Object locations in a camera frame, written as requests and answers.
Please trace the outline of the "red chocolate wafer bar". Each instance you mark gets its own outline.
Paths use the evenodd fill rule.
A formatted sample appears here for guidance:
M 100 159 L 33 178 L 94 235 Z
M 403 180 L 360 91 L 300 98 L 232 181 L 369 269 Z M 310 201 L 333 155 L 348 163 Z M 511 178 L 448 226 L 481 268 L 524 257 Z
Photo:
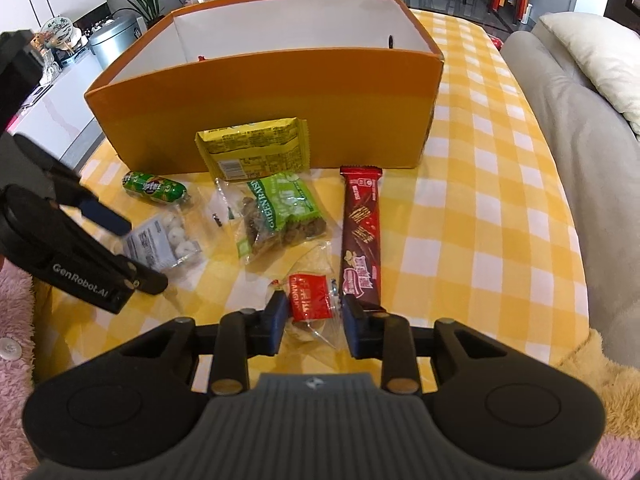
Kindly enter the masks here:
M 382 311 L 381 228 L 378 181 L 373 166 L 343 166 L 345 182 L 340 289 L 355 296 L 366 310 Z

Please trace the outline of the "clear packet red label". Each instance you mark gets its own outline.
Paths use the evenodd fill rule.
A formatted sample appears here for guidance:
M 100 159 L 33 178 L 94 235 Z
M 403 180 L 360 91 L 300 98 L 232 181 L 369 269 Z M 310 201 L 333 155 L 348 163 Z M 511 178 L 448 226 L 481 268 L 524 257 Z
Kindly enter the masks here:
M 284 292 L 288 302 L 285 335 L 294 344 L 344 348 L 341 299 L 330 242 L 314 244 L 283 278 L 273 280 L 268 294 Z

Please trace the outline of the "green sausage snack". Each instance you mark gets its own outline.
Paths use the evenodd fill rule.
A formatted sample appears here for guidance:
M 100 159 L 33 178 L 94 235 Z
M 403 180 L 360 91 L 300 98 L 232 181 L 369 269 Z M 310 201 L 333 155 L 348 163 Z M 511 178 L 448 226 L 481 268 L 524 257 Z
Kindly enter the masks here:
M 163 204 L 178 204 L 189 197 L 184 184 L 140 171 L 127 172 L 122 177 L 122 187 L 134 195 Z

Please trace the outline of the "clear bag white candies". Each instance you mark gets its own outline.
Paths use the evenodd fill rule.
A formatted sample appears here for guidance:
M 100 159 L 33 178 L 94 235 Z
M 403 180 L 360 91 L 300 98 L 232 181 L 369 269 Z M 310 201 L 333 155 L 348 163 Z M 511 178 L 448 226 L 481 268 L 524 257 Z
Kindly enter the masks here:
M 178 210 L 161 212 L 145 220 L 120 239 L 118 248 L 130 260 L 157 272 L 178 268 L 202 252 Z

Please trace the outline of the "green raisin bag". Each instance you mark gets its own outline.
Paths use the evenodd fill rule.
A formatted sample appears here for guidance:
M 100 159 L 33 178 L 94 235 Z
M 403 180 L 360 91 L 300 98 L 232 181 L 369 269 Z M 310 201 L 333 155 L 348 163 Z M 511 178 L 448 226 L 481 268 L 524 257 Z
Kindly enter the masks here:
M 326 218 L 298 174 L 278 172 L 233 183 L 218 179 L 216 185 L 242 263 L 326 232 Z

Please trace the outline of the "yellow Ameria snack packet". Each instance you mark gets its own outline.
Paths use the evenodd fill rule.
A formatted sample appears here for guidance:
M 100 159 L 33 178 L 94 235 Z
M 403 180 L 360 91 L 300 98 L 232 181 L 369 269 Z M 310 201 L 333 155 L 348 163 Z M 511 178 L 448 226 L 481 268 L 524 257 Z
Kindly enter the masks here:
M 310 167 L 306 119 L 281 118 L 195 133 L 195 144 L 214 179 L 255 180 Z

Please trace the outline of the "white tv console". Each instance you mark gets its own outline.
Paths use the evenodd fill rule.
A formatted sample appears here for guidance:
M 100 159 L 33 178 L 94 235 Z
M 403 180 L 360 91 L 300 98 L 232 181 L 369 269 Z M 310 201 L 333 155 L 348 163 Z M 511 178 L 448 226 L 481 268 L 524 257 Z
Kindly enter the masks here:
M 66 166 L 79 170 L 102 142 L 104 135 L 84 94 L 102 67 L 85 51 L 30 107 L 16 116 L 9 133 L 27 136 Z

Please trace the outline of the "silver trash can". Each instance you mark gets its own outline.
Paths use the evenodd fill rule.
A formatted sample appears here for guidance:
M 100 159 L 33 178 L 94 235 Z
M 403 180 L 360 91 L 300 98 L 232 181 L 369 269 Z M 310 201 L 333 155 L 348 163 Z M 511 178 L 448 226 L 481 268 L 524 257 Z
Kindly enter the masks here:
M 142 36 L 138 17 L 133 13 L 116 16 L 89 38 L 89 50 L 105 70 Z

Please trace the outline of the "pink fluffy rug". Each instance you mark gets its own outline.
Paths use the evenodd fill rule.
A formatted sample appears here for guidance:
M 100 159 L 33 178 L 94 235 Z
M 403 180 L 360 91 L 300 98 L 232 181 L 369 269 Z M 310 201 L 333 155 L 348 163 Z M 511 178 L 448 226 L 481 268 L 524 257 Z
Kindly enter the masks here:
M 24 479 L 37 465 L 22 414 L 34 383 L 32 277 L 4 260 L 1 268 L 1 478 Z

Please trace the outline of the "yellow checkered tablecloth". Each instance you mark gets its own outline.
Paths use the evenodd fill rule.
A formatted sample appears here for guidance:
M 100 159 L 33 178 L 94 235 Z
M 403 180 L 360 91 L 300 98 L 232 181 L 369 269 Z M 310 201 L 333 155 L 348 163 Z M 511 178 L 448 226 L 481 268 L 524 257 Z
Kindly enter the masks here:
M 380 183 L 382 303 L 429 326 L 453 318 L 548 364 L 589 334 L 578 237 L 555 163 L 524 94 L 484 29 L 420 12 L 445 57 L 420 165 Z M 261 308 L 270 285 L 307 251 L 239 262 L 217 233 L 209 256 L 163 295 L 112 315 L 52 292 L 36 316 L 36 376 L 45 380 L 178 315 L 216 323 Z

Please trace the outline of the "yellow plush blanket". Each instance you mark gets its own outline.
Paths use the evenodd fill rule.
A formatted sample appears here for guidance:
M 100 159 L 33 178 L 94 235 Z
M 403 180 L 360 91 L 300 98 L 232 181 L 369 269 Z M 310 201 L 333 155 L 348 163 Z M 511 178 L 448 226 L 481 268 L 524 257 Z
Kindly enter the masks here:
M 640 437 L 640 372 L 607 358 L 602 337 L 590 330 L 587 339 L 565 359 L 558 369 L 589 386 L 605 408 L 605 433 L 638 440 Z

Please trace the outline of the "orange cardboard box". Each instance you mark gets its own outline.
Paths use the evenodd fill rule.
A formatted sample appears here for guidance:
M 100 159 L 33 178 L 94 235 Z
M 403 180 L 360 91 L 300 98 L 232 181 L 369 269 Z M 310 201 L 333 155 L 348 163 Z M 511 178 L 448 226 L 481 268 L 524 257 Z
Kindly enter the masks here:
M 298 117 L 314 168 L 415 167 L 445 58 L 401 0 L 210 0 L 171 12 L 85 99 L 131 169 L 201 172 L 205 129 Z

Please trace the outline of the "beige sofa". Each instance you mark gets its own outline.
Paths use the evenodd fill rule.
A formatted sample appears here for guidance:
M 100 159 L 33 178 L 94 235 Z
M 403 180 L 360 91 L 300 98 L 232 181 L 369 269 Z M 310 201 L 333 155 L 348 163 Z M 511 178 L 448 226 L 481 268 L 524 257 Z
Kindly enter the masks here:
M 546 139 L 570 204 L 604 354 L 639 364 L 639 143 L 544 25 L 501 55 Z

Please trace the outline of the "cream pillow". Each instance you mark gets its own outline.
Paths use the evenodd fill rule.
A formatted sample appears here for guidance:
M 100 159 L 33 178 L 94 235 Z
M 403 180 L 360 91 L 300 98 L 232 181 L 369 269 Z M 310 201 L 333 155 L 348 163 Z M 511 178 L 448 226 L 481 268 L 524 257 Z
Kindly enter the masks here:
M 589 13 L 549 13 L 540 21 L 639 136 L 639 35 Z

